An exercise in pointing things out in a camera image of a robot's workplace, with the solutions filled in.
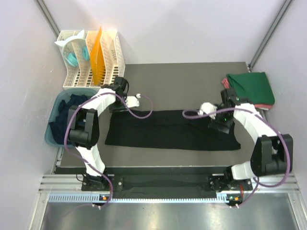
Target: blue ear cushion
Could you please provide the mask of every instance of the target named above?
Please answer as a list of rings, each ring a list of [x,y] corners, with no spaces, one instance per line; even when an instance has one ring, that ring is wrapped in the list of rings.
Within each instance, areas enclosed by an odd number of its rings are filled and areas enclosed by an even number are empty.
[[[87,47],[83,47],[82,49],[84,60],[88,61],[90,59],[90,55],[88,53]]]
[[[78,60],[74,53],[69,53],[66,57],[66,60],[71,66],[78,66]]]

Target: metal post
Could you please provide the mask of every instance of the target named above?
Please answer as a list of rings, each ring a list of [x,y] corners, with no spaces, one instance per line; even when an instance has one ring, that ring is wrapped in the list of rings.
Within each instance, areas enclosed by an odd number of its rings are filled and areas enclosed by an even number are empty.
[[[278,14],[276,15],[272,25],[270,26],[269,30],[267,31],[264,39],[262,40],[259,48],[257,49],[253,59],[251,60],[250,64],[248,65],[250,69],[253,69],[256,62],[258,61],[260,55],[262,54],[264,48],[268,44],[269,40],[273,36],[277,26],[280,24],[281,20],[283,19],[284,15],[286,14],[288,8],[290,7],[290,4],[293,2],[293,0],[285,0],[283,2],[283,5],[281,6],[280,10],[278,11]]]
[[[56,22],[54,21],[53,17],[51,16],[44,0],[34,0],[34,1],[36,2],[37,6],[41,10],[41,12],[44,15],[47,23],[50,26],[52,32],[54,33],[55,37],[57,38],[60,34],[60,30],[59,30]]]

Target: red cloth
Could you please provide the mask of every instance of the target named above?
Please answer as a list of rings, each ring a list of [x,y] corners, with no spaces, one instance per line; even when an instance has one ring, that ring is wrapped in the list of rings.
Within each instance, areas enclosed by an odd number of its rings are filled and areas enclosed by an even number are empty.
[[[228,82],[228,79],[227,78],[224,78],[222,80],[222,84],[224,85],[225,89],[229,89],[229,82]],[[269,109],[272,109],[273,108],[273,105],[271,104],[255,104],[254,105],[255,108],[259,108],[259,109],[264,109],[264,110],[269,110]]]

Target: folded green towel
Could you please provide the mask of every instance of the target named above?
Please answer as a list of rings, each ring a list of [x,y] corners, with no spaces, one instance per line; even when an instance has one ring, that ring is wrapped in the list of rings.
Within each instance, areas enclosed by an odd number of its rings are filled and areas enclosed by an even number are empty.
[[[274,104],[275,99],[267,75],[263,73],[227,74],[238,97],[247,97],[253,104]]]

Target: laundry basket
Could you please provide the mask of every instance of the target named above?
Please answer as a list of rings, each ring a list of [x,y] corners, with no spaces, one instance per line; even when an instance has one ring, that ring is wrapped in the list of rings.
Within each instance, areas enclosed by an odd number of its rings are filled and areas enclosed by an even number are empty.
[[[90,88],[74,88],[74,89],[65,90],[57,96],[57,98],[54,102],[51,114],[50,114],[50,118],[49,118],[49,121],[48,121],[48,124],[47,124],[47,129],[46,129],[46,132],[45,132],[45,141],[48,145],[54,146],[54,147],[59,147],[59,148],[64,147],[64,145],[60,145],[60,144],[55,142],[55,140],[52,136],[50,125],[49,125],[49,122],[55,121],[56,117],[59,115],[58,107],[59,107],[60,102],[62,100],[65,100],[65,102],[68,102],[70,100],[72,94],[86,95],[88,98],[91,98],[96,93],[97,93],[96,90],[90,89]]]

